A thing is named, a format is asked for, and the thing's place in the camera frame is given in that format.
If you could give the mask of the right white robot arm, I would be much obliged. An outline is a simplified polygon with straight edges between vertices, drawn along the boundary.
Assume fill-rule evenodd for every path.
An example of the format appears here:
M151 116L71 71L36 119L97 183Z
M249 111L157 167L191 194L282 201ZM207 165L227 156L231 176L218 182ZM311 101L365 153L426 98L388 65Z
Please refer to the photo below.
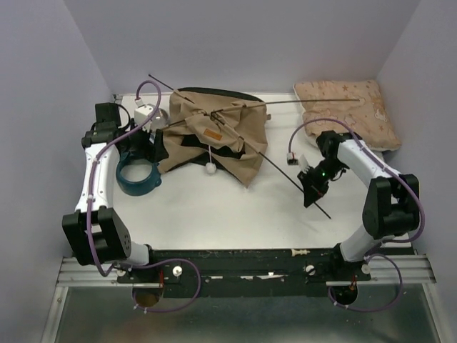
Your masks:
M296 161L305 207L321 199L329 183L344 170L351 170L367 188L360 228L337 245L340 256L328 263L330 275L343 280L353 274L354 262L361 261L376 245L420 227L419 182L412 174L391 169L357 134L325 131L317 138L317 145L323 157L317 166L311 166L305 156Z

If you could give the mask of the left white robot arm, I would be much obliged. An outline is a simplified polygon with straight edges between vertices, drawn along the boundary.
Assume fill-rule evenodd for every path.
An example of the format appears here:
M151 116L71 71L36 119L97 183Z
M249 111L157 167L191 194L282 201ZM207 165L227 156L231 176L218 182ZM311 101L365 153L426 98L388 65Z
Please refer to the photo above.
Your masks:
M114 187L127 195L145 195L161 185L158 164L168 157L162 130L169 116L152 104L138 106L121 123L116 103L96 104L96 121L81 140L86 170L74 213L64 215L62 228L81 265L121 262L134 265L143 282L158 275L149 246L137 244L114 209Z

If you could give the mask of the beige fabric pet tent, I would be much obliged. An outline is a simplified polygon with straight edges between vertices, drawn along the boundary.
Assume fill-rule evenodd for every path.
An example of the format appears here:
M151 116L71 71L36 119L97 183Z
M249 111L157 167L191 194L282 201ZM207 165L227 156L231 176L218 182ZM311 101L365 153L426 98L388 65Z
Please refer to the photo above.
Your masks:
M210 160L249 187L263 162L253 149L226 132L222 124L205 115L214 109L241 104L255 104L260 98L237 91L204 87L176 89L169 97L171 123L185 119L183 125L165 128L164 144L169 158L159 162L165 174L189 163L205 165ZM266 153L267 109L254 108L217 113L216 116Z

